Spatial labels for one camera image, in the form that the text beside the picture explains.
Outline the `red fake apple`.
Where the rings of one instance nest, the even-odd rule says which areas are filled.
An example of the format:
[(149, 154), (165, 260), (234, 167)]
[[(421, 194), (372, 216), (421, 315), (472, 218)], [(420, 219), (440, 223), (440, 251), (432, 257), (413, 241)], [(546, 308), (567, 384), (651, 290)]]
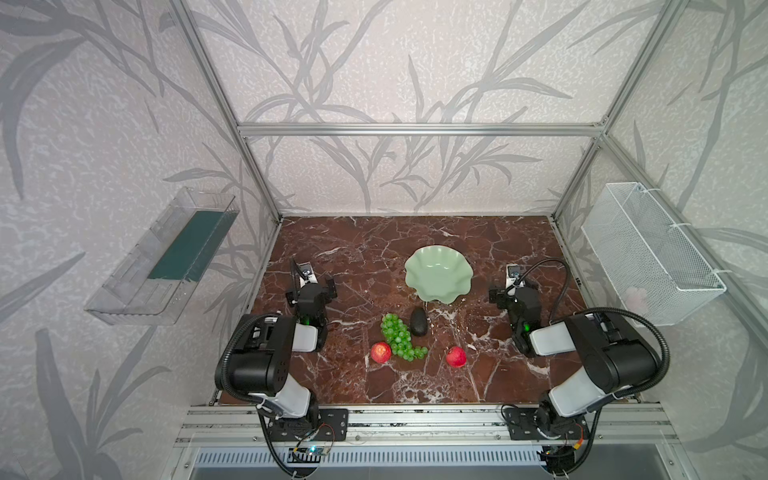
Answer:
[(370, 357), (378, 364), (386, 364), (392, 357), (392, 349), (386, 342), (378, 342), (371, 347)]
[(450, 347), (445, 355), (446, 363), (453, 368), (461, 368), (467, 362), (467, 355), (459, 346)]

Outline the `green fake grape bunch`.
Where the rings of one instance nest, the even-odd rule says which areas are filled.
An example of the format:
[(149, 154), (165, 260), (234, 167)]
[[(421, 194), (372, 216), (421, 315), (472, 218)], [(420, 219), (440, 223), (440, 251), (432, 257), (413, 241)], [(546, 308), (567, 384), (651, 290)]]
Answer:
[(382, 318), (380, 324), (381, 333), (393, 354), (406, 361), (424, 359), (427, 356), (426, 347), (415, 346), (412, 343), (412, 335), (406, 324), (396, 314), (388, 313)]

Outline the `dark fake avocado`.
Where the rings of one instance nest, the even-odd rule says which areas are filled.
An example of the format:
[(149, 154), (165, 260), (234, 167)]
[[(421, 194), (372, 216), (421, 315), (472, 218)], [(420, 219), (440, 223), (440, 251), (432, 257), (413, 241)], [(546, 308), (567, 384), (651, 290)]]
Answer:
[(415, 307), (409, 319), (409, 331), (412, 336), (423, 337), (429, 331), (429, 320), (423, 307)]

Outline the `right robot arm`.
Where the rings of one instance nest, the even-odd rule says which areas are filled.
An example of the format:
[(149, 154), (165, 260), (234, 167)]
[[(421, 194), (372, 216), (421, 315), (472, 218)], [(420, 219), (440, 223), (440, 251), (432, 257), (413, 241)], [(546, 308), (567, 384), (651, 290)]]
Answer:
[(575, 353), (581, 367), (545, 392), (537, 407), (506, 405), (510, 437), (558, 440), (585, 424), (585, 415), (648, 390), (667, 374), (671, 353), (663, 334), (644, 317), (595, 307), (541, 324), (537, 289), (489, 288), (489, 302), (506, 311), (513, 344), (529, 358)]

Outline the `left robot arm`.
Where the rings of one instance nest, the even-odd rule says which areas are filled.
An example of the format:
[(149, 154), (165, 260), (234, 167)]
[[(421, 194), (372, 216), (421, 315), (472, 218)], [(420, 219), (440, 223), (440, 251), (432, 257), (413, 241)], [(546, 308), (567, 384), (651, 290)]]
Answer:
[(265, 419), (311, 430), (319, 407), (311, 389), (290, 373), (295, 352), (319, 352), (328, 337), (326, 306), (337, 298), (335, 280), (308, 282), (288, 293), (291, 315), (266, 313), (241, 317), (215, 372), (216, 387), (254, 405)]

